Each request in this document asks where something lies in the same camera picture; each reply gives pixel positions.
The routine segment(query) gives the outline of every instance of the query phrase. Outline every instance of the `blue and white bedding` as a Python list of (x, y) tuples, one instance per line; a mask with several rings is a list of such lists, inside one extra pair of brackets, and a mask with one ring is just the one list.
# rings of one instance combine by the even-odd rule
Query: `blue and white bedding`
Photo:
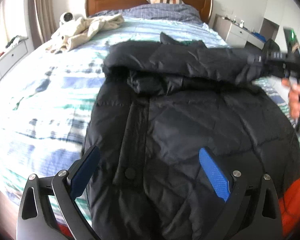
[(147, 20), (168, 20), (199, 25), (203, 24), (198, 10), (188, 4), (143, 4), (130, 9), (105, 10), (93, 14), (90, 17), (114, 15), (118, 13), (121, 13), (123, 17), (141, 18)]
[[(208, 48), (227, 46), (206, 24), (125, 20), (119, 29), (98, 33), (64, 54), (46, 53), (43, 45), (0, 82), (0, 190), (14, 203), (20, 203), (30, 174), (54, 176), (80, 158), (92, 106), (105, 80), (102, 63), (111, 45), (159, 41), (165, 32), (178, 41), (203, 40)], [(257, 84), (288, 116), (288, 106), (267, 79)], [(50, 200), (62, 222), (56, 201)], [(85, 195), (76, 201), (90, 223)]]

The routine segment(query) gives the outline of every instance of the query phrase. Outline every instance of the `jacket snap button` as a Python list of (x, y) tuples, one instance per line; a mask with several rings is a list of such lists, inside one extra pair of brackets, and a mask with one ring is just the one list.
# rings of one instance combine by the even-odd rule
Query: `jacket snap button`
[(136, 171), (133, 168), (127, 168), (124, 174), (127, 179), (134, 179), (136, 177)]

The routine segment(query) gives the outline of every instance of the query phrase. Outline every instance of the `black puffer jacket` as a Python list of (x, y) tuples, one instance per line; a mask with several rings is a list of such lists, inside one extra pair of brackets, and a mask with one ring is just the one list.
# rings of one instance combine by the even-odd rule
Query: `black puffer jacket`
[(250, 185), (270, 174), (279, 197), (300, 177), (290, 122), (249, 84), (267, 71), (244, 57), (200, 44), (111, 48), (85, 142), (86, 150), (97, 145), (101, 152), (87, 187), (101, 239), (205, 236), (225, 202), (200, 166), (202, 147)]

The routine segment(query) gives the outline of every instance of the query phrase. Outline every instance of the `metal screw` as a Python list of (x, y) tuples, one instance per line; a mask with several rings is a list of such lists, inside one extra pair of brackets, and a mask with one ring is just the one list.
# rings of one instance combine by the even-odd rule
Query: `metal screw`
[(241, 176), (241, 172), (240, 171), (233, 171), (232, 174), (235, 177), (240, 177)]
[(269, 174), (265, 174), (265, 175), (263, 175), (263, 178), (264, 178), (265, 180), (270, 180), (270, 179), (271, 179), (271, 177), (270, 177), (270, 175), (269, 175)]
[(58, 173), (59, 177), (63, 177), (66, 174), (67, 174), (66, 170), (59, 171), (59, 173)]
[(31, 174), (31, 175), (29, 176), (29, 180), (33, 180), (33, 179), (35, 179), (35, 174)]

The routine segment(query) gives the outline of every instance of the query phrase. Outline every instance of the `blue object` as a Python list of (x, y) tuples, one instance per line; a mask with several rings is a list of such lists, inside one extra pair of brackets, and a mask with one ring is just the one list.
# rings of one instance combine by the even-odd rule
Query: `blue object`
[(73, 201), (83, 194), (92, 174), (97, 169), (100, 160), (99, 148), (96, 146), (93, 147), (91, 152), (88, 150), (85, 154), (88, 154), (88, 156), (83, 161), (71, 181), (69, 195)]
[(227, 201), (230, 196), (229, 181), (205, 148), (201, 148), (199, 151), (199, 162), (207, 174), (217, 196)]
[(252, 33), (254, 36), (256, 36), (259, 40), (266, 42), (266, 38), (262, 36), (260, 33)]

